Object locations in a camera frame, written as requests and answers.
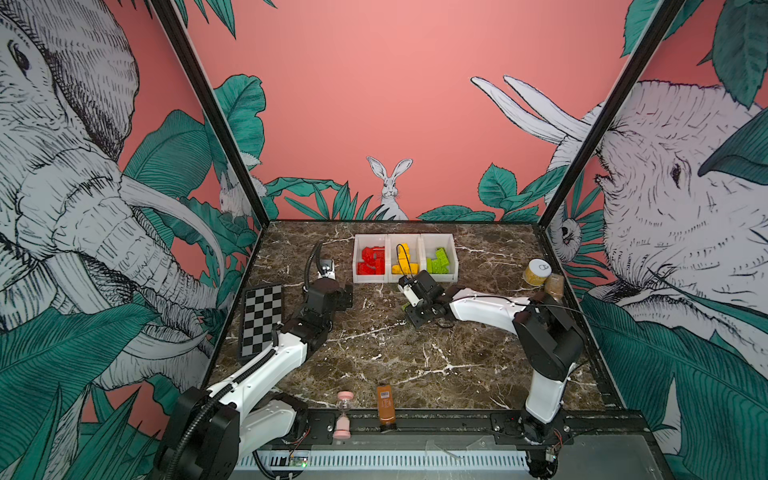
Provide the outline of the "brown orange bottle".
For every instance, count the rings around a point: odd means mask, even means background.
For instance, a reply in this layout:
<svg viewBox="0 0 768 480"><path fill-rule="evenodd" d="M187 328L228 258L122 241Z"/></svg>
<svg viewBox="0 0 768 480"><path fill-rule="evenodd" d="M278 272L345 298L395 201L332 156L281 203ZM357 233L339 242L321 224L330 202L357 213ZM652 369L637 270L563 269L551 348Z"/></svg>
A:
<svg viewBox="0 0 768 480"><path fill-rule="evenodd" d="M393 390L390 385L379 385L376 389L377 411L382 433L396 430L396 411Z"/></svg>

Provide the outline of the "brown spice jar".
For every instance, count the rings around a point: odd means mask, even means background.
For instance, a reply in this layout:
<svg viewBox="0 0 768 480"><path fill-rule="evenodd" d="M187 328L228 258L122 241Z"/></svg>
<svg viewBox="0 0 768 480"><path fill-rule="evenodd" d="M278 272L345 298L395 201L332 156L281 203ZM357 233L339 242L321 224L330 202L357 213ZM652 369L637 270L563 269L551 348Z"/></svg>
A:
<svg viewBox="0 0 768 480"><path fill-rule="evenodd" d="M565 293L565 277L552 273L545 281L544 290L555 301L561 303Z"/></svg>

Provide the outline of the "yellow tape roll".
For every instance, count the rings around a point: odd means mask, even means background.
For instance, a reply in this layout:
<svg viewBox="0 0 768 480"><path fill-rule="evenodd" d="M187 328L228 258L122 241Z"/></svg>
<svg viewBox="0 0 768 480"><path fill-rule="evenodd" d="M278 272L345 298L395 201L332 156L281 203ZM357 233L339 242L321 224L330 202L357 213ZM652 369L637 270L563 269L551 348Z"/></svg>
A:
<svg viewBox="0 0 768 480"><path fill-rule="evenodd" d="M528 285L539 287L546 283L551 274L551 265L543 259L535 258L529 261L523 274L523 280Z"/></svg>

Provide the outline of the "green lego brick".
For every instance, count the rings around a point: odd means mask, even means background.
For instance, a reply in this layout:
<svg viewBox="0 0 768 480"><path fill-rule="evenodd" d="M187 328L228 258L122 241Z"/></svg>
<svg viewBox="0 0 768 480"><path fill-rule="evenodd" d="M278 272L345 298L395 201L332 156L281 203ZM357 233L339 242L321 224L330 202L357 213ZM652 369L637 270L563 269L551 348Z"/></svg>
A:
<svg viewBox="0 0 768 480"><path fill-rule="evenodd" d="M450 260L448 258L447 252L444 248L438 248L435 253L435 261L439 263L440 265L449 265Z"/></svg>
<svg viewBox="0 0 768 480"><path fill-rule="evenodd" d="M432 259L429 259L427 261L427 272L430 274L449 274L450 265L438 263Z"/></svg>

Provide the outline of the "red arch lego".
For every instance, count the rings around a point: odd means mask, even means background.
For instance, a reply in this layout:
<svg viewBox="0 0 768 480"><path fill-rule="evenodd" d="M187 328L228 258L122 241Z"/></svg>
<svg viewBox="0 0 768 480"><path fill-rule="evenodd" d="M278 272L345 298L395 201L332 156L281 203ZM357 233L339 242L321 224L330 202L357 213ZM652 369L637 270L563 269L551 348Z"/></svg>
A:
<svg viewBox="0 0 768 480"><path fill-rule="evenodd" d="M385 272L385 256L383 258L378 258L376 260L369 260L369 261L365 261L364 259L363 260L366 264L368 264L371 267L371 269L375 270L375 273L377 275L381 275Z"/></svg>

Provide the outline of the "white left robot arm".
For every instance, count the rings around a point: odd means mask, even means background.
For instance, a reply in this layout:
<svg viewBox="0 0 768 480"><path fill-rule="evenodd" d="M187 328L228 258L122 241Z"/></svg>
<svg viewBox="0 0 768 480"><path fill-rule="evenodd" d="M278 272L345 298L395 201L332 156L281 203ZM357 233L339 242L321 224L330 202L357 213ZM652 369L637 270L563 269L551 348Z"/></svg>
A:
<svg viewBox="0 0 768 480"><path fill-rule="evenodd" d="M313 281L303 303L273 331L267 349L213 387L191 387L178 397L148 477L228 479L243 457L264 444L291 433L303 436L296 426L302 402L256 405L323 346L334 314L352 305L352 284Z"/></svg>

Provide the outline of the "red lego brick long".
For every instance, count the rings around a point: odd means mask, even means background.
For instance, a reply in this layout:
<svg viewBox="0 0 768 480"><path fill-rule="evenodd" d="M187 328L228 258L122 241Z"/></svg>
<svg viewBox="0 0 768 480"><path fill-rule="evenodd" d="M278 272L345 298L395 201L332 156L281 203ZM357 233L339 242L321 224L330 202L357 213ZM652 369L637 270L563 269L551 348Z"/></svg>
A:
<svg viewBox="0 0 768 480"><path fill-rule="evenodd" d="M371 267L365 262L359 262L357 264L358 275L373 275L374 273L375 273L375 270L371 269Z"/></svg>

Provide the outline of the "white middle bin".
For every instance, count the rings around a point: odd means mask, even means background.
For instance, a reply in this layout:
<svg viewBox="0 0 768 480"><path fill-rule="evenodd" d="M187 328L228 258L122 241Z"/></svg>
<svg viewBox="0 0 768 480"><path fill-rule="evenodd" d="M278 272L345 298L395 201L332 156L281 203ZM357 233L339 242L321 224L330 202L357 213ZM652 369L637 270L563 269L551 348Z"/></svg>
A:
<svg viewBox="0 0 768 480"><path fill-rule="evenodd" d="M387 281L397 283L403 275L415 276L426 267L420 234L387 235Z"/></svg>

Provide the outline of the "red lego stack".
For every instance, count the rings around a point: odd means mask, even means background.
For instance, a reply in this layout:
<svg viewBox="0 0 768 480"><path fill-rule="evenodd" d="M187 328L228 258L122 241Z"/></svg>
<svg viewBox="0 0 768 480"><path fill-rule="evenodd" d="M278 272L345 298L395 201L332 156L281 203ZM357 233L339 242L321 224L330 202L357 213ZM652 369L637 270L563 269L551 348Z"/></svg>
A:
<svg viewBox="0 0 768 480"><path fill-rule="evenodd" d="M376 260L385 256L386 249L383 246L365 247L362 250L362 258L365 261Z"/></svg>

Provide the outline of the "pink hourglass timer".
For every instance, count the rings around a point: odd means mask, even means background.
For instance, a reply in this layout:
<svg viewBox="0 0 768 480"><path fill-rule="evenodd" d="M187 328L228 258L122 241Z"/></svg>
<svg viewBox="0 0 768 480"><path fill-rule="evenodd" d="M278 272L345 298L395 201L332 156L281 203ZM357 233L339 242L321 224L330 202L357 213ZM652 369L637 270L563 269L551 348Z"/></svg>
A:
<svg viewBox="0 0 768 480"><path fill-rule="evenodd" d="M340 391L337 394L337 409L339 416L336 420L333 438L335 440L347 440L351 437L350 419L348 412L351 410L354 393L351 391Z"/></svg>

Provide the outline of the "black white checkerboard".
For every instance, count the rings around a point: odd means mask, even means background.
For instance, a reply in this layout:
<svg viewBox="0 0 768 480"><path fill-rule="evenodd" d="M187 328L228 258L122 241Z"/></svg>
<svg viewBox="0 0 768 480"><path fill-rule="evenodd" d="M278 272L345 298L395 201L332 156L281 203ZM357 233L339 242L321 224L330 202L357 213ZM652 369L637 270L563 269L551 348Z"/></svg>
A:
<svg viewBox="0 0 768 480"><path fill-rule="evenodd" d="M272 333L282 322L283 285L265 283L245 291L239 333L238 361L247 364L272 345Z"/></svg>

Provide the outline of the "white left bin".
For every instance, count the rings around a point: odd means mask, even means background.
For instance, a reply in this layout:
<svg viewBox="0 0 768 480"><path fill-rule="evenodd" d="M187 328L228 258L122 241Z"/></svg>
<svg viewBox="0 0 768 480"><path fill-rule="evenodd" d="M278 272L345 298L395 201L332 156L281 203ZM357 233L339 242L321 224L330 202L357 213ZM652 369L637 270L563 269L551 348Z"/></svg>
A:
<svg viewBox="0 0 768 480"><path fill-rule="evenodd" d="M352 261L353 282L387 283L390 257L385 234L356 235Z"/></svg>

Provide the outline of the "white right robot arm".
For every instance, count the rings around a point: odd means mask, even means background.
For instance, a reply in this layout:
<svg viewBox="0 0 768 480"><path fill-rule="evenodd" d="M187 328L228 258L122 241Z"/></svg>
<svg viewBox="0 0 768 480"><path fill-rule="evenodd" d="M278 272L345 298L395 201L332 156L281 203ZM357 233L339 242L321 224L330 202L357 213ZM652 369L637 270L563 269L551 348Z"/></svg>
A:
<svg viewBox="0 0 768 480"><path fill-rule="evenodd" d="M397 285L408 301L406 317L416 328L445 319L514 334L533 369L522 421L533 427L554 423L585 346L584 334L565 306L544 291L509 297L458 285L444 289L425 270L400 277Z"/></svg>

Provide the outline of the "white perforated rail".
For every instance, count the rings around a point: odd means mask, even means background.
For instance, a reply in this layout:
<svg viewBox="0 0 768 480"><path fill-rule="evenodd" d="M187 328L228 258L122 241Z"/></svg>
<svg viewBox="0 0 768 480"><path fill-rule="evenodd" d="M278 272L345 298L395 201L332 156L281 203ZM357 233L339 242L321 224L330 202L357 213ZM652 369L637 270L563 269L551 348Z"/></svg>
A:
<svg viewBox="0 0 768 480"><path fill-rule="evenodd" d="M442 450L287 450L256 451L271 472L283 471L523 471L529 467L522 451Z"/></svg>

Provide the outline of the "white right bin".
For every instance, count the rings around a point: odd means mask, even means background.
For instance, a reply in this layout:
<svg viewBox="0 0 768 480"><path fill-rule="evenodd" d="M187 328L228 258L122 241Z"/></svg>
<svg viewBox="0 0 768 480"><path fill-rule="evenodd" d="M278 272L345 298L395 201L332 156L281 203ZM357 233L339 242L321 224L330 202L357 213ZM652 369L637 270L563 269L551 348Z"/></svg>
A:
<svg viewBox="0 0 768 480"><path fill-rule="evenodd" d="M452 234L423 233L421 235L423 266L437 281L455 283L459 276L459 260Z"/></svg>

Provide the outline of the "white bin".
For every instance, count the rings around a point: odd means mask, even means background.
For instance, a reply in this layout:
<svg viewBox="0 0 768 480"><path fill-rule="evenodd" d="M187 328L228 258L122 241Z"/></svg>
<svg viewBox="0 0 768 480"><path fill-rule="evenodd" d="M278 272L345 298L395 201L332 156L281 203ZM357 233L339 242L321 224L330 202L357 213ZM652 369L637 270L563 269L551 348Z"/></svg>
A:
<svg viewBox="0 0 768 480"><path fill-rule="evenodd" d="M415 276L426 267L420 234L387 235L387 281L397 283L403 275Z"/></svg>
<svg viewBox="0 0 768 480"><path fill-rule="evenodd" d="M459 276L459 260L452 234L423 233L421 235L423 266L437 281L455 283Z"/></svg>
<svg viewBox="0 0 768 480"><path fill-rule="evenodd" d="M356 235L352 261L353 282L387 283L390 257L385 234Z"/></svg>

